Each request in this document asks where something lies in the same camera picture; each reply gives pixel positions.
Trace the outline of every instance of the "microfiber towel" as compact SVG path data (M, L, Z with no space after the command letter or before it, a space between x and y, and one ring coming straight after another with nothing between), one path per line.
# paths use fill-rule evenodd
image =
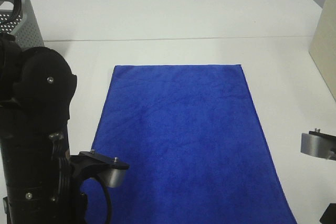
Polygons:
M292 224L240 65L116 66L92 146L130 164L113 224ZM87 222L104 223L94 181Z

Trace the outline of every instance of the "gray basket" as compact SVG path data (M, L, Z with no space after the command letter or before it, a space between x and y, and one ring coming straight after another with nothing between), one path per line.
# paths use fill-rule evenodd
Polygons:
M13 3L14 0L0 0ZM12 34L21 48L43 47L40 29L38 28L34 10L30 0L21 0L22 10L15 21L0 25L1 32ZM0 20L11 15L11 10L0 10Z

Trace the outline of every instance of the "black cable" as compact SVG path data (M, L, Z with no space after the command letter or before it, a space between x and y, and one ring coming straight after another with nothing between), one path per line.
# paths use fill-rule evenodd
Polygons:
M1 22L0 25L14 21L20 15L21 8L22 8L21 0L14 0L14 6L11 16L7 20Z
M108 191L107 186L105 185L104 181L98 175L95 176L95 180L98 181L98 183L100 184L101 188L104 191L104 195L105 195L105 199L106 199L106 205L107 205L107 217L106 217L105 224L110 224L111 219L112 219L112 203L111 203L111 198L110 198L109 191Z

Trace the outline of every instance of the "metal bolt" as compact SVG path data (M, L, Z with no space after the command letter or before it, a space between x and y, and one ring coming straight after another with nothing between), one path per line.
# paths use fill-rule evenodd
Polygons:
M3 198L3 203L4 203L4 210L5 210L5 214L8 214L8 203L7 203L7 199Z
M26 199L32 199L33 195L31 193L26 193Z
M64 138L63 132L55 132L49 135L50 140L61 140Z
M328 160L328 159L330 159L331 157L334 157L334 156L335 156L335 152L329 151L328 152L328 157L326 157L326 159Z
M54 78L53 77L48 77L47 81L48 81L49 84L53 84Z

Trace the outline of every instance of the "table surface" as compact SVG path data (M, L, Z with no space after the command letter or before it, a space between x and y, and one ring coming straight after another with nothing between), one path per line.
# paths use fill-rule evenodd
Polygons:
M313 0L31 1L46 46L78 76L72 154L91 147L115 65L241 64L297 222L319 223L336 201L334 163L300 153L302 132L336 135L336 103L308 53L321 13Z
M321 14L312 0L31 2L44 40L312 36Z

